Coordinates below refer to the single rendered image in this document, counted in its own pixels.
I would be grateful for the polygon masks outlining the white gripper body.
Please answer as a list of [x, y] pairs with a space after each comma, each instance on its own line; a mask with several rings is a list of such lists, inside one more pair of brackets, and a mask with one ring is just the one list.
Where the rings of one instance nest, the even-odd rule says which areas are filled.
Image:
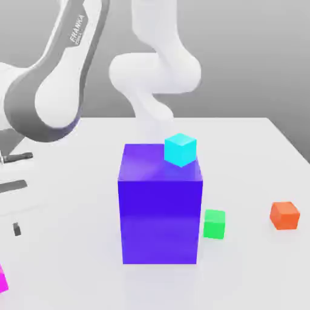
[[41, 182], [22, 174], [0, 174], [0, 217], [12, 216], [45, 206]]

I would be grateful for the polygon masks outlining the small magenta cube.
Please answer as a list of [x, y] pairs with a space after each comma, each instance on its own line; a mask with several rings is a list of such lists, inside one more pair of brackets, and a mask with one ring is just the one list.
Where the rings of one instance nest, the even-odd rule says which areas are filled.
[[5, 277], [5, 273], [4, 270], [0, 264], [0, 294], [8, 291], [9, 287], [8, 287], [8, 283], [7, 283], [7, 279]]

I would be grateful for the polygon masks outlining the small cyan cube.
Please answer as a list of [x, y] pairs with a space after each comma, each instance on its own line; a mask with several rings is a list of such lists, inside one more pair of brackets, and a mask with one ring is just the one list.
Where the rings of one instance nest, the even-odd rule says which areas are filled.
[[175, 134], [164, 143], [164, 159], [176, 166], [184, 167], [197, 158], [197, 139], [182, 133]]

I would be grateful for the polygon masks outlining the small green cube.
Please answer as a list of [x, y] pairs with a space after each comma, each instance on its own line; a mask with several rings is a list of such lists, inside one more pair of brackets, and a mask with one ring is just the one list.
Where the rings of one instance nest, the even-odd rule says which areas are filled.
[[225, 235], [225, 212], [207, 209], [203, 222], [203, 236], [210, 239], [222, 240]]

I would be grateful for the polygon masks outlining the small orange cube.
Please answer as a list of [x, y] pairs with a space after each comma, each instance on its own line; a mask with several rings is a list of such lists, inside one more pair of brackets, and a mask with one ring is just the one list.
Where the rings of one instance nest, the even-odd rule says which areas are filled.
[[297, 229], [300, 211], [292, 202], [274, 202], [269, 218], [277, 230]]

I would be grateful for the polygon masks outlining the large purple box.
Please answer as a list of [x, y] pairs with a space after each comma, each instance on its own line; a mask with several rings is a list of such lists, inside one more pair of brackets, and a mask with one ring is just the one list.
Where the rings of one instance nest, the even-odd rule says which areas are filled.
[[124, 264], [197, 262], [203, 177], [198, 161], [164, 159], [162, 144], [127, 143], [117, 180]]

